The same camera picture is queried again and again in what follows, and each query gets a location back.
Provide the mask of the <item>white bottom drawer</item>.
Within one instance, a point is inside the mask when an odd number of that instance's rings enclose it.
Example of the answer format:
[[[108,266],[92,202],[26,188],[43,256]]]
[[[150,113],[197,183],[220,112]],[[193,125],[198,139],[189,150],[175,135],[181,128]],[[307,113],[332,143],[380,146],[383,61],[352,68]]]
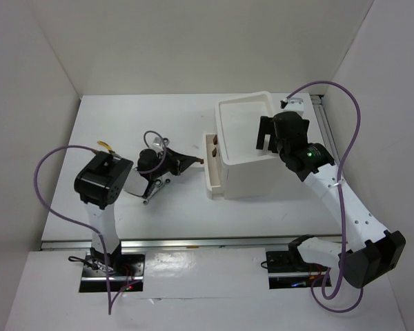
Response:
[[[224,197],[224,187],[222,180],[222,164],[221,155],[218,144],[213,144],[213,137],[217,135],[215,133],[204,132],[201,136],[201,142],[203,146],[202,159],[204,167],[204,177],[207,197],[211,200],[222,199]],[[212,157],[212,150],[217,148],[217,156]]]

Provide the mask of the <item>yellow handled pliers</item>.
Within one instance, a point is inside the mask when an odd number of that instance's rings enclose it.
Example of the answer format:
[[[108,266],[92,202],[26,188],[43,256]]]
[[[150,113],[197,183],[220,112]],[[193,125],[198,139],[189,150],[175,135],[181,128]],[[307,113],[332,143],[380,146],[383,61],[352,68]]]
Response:
[[[115,151],[112,149],[112,147],[110,145],[108,145],[106,142],[104,141],[97,141],[97,144],[103,148],[105,148],[110,154],[114,154]]]

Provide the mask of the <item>long silver ratchet wrench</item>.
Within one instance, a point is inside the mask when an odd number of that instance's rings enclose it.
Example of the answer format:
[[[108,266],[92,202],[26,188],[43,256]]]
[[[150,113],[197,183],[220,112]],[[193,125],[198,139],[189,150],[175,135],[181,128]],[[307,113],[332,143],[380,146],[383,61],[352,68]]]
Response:
[[[154,184],[156,189],[160,189],[165,184],[165,182],[161,179],[156,179]]]

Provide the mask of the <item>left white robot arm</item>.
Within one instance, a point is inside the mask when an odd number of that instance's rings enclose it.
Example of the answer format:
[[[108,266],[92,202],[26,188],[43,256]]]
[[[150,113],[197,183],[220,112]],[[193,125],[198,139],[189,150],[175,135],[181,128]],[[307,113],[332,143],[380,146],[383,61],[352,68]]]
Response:
[[[155,190],[170,182],[164,175],[179,176],[203,159],[171,150],[146,148],[138,162],[118,157],[110,152],[95,152],[95,156],[75,178],[74,189],[85,203],[89,224],[97,229],[92,235],[90,255],[107,275],[122,267],[121,240],[115,225],[115,201],[122,190],[148,201]]]

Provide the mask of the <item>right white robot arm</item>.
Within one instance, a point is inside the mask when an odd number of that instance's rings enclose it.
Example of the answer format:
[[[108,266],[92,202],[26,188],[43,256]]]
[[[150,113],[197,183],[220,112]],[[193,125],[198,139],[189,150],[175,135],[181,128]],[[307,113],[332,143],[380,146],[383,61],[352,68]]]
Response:
[[[400,259],[406,239],[380,223],[342,178],[330,152],[320,143],[308,141],[310,122],[293,111],[259,120],[256,148],[279,155],[324,203],[344,230],[341,244],[306,234],[288,245],[287,262],[294,270],[310,263],[339,268],[354,288],[363,288],[391,271]]]

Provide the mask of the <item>short silver combination wrench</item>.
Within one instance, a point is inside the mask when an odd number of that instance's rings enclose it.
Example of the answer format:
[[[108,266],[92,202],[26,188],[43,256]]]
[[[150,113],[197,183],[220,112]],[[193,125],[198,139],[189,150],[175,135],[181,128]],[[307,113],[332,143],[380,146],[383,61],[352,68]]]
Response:
[[[143,196],[143,204],[144,205],[148,205],[148,203],[150,202],[150,200],[160,191],[162,190],[164,187],[166,187],[171,180],[170,179],[161,179],[165,182],[165,184],[160,188],[160,189],[156,189],[155,188],[155,184],[153,181],[153,183],[151,184],[151,187],[146,191],[146,193]]]

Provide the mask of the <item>white drawer cabinet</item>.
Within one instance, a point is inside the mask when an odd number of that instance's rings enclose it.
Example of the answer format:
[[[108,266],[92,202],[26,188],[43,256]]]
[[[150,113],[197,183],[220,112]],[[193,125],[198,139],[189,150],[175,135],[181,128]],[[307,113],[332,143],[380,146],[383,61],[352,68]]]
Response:
[[[262,116],[273,117],[271,93],[262,91],[220,99],[215,104],[221,195],[227,200],[284,195],[286,174],[279,156],[268,150],[269,136],[257,149]]]

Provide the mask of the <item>aluminium side rail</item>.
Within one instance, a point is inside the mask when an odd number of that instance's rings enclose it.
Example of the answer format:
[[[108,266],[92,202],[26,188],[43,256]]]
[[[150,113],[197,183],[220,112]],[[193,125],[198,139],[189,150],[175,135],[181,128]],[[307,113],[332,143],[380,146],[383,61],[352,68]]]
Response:
[[[324,144],[328,150],[331,151],[331,154],[334,158],[338,157],[337,148],[335,146],[335,141],[333,138],[333,134],[331,132],[331,127],[328,122],[328,118],[326,116],[326,112],[323,105],[323,96],[320,94],[312,94],[310,96],[311,103],[313,105],[313,109],[315,110],[315,114],[317,117],[317,122],[319,124],[319,129],[321,130]]]

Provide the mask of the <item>aluminium front rail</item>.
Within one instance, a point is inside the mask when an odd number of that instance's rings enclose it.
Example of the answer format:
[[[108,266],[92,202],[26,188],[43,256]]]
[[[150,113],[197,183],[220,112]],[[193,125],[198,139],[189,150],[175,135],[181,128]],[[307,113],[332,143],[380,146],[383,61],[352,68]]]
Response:
[[[123,240],[121,248],[124,250],[146,250],[149,248],[200,248],[200,247],[228,247],[228,246],[268,246],[287,245],[295,240],[293,237],[235,237],[235,238],[203,238],[203,239],[145,239]],[[41,250],[88,250],[89,241],[43,241]]]

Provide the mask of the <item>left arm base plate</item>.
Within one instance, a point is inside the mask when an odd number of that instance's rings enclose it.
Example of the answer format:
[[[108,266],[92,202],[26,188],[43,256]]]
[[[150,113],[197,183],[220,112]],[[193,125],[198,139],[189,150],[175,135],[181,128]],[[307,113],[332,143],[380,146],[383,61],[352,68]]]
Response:
[[[84,258],[69,256],[68,261],[82,265],[80,293],[106,291],[106,268],[102,262],[94,260],[89,254]],[[116,293],[123,287],[124,292],[142,292],[145,261],[144,253],[123,254],[118,266],[108,268],[111,292]]]

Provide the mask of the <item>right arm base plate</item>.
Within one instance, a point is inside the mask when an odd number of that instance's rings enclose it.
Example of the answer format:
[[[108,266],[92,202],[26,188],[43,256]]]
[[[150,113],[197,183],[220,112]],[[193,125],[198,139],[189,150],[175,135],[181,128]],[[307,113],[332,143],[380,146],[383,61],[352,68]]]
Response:
[[[300,261],[290,251],[267,251],[260,266],[268,272],[271,290],[309,288],[316,279],[320,286],[327,271],[322,265]]]

